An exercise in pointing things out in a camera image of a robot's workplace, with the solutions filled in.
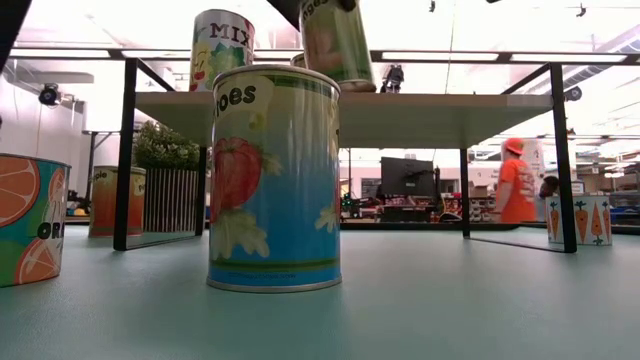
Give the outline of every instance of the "ceiling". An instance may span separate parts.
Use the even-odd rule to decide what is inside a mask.
[[[377,50],[483,50],[540,52],[612,52],[621,37],[640,37],[640,2],[637,0],[360,0],[370,49]],[[194,17],[211,7],[210,0],[172,3],[111,0],[33,0],[18,36],[18,46],[124,47],[144,49],[189,49]],[[266,0],[217,0],[216,7],[243,14],[256,28],[256,48],[301,48],[298,32]],[[33,71],[75,71],[122,82],[121,65],[103,61],[21,61]],[[166,70],[178,89],[186,89],[189,63],[151,63]],[[380,84],[387,64],[374,64]],[[500,93],[536,65],[404,64],[405,93]],[[567,68],[565,78],[584,67]],[[567,103],[569,127],[577,134],[640,134],[640,67],[614,67],[583,81],[580,101]],[[538,79],[530,93],[548,91],[545,78]],[[95,96],[95,86],[64,86],[80,97]],[[509,134],[553,134],[553,119],[545,114]],[[483,149],[498,146],[503,139],[489,139]],[[576,140],[584,156],[599,156],[594,147],[603,140]]]

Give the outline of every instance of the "orange shirt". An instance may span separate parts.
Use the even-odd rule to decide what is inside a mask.
[[[520,159],[505,161],[500,168],[499,185],[503,183],[513,184],[513,189],[510,196],[509,194],[500,194],[500,191],[496,194],[497,198],[509,196],[507,205],[502,210],[502,222],[514,224],[535,221],[535,185],[533,173],[529,170],[527,163]]]

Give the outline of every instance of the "wall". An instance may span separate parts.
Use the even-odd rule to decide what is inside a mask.
[[[620,178],[605,178],[603,174],[586,174],[580,175],[580,180],[584,182],[586,192],[611,191],[615,182],[616,190],[620,190],[623,185],[635,185],[636,175],[628,174]]]
[[[0,76],[0,153],[31,156],[71,165],[70,189],[84,191],[84,181],[78,183],[89,138],[82,135],[82,112],[58,106],[49,108],[38,97],[10,84],[5,74]]]

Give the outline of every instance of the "computer monitor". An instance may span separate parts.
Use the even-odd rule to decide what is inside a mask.
[[[437,197],[433,162],[383,157],[380,163],[384,195]]]

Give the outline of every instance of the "person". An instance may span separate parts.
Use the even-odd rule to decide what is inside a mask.
[[[407,195],[404,197],[404,205],[416,206],[416,199],[411,195]]]
[[[510,224],[535,221],[534,177],[527,163],[520,159],[524,142],[519,138],[510,138],[503,147],[494,211],[496,220]]]
[[[540,185],[540,191],[536,195],[536,221],[545,222],[545,199],[558,190],[560,186],[560,180],[555,176],[547,176],[544,178],[542,185]]]

